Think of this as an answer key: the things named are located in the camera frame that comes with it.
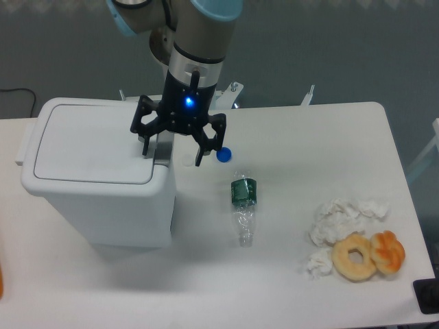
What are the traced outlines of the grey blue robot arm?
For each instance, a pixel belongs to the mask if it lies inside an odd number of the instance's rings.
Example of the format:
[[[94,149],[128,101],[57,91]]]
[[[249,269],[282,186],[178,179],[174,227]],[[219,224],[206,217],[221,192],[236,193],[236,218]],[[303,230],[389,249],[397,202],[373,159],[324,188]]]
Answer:
[[[209,114],[222,65],[243,1],[108,1],[126,35],[160,32],[169,61],[161,100],[142,95],[130,130],[143,139],[163,131],[192,136],[199,145],[195,165],[222,148],[226,115]]]

